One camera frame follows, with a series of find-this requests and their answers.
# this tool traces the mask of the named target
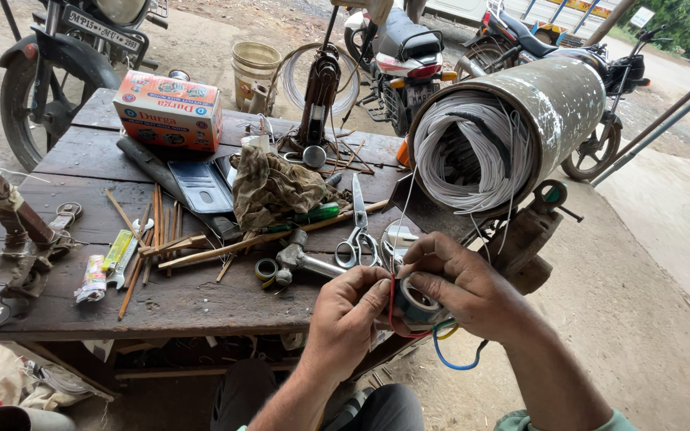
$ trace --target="cardboard box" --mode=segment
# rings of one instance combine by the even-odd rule
[[[145,143],[215,152],[222,133],[220,90],[129,71],[113,98],[127,134]]]

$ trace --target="red wire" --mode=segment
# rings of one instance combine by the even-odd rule
[[[388,303],[388,322],[390,323],[390,329],[393,329],[393,332],[396,334],[396,328],[393,327],[393,295],[395,294],[396,291],[396,276],[391,274],[390,275],[390,302]],[[408,335],[401,335],[401,337],[404,338],[425,338],[428,335],[432,334],[433,330],[428,330],[427,332],[423,332],[421,334],[408,334]]]

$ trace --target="truck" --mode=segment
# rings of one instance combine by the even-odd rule
[[[504,0],[504,10],[546,44],[579,47],[608,18],[620,0]],[[425,14],[478,26],[486,0],[427,0]]]

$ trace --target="pants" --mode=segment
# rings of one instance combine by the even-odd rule
[[[257,359],[240,360],[220,380],[212,407],[211,431],[236,431],[276,392],[271,367]],[[390,384],[375,390],[342,431],[424,431],[422,407],[410,388]]]
[[[427,0],[406,0],[404,8],[408,19],[411,19],[415,24],[419,24],[419,17],[425,11],[425,3],[427,3]]]

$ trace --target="motorcycle seat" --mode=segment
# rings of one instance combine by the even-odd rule
[[[414,24],[408,19],[406,13],[401,8],[390,9],[388,19],[385,24],[377,29],[379,35],[378,52],[396,57],[400,61],[406,61],[417,54],[435,54],[443,50],[443,44],[435,34],[422,34],[415,38],[407,38],[415,34],[428,32],[424,25]]]
[[[523,49],[529,51],[537,57],[542,58],[558,49],[557,46],[543,43],[534,37],[526,25],[512,16],[501,12],[499,19],[502,20],[503,23],[507,24],[508,27],[515,33],[515,35],[518,37],[518,42],[521,43]]]

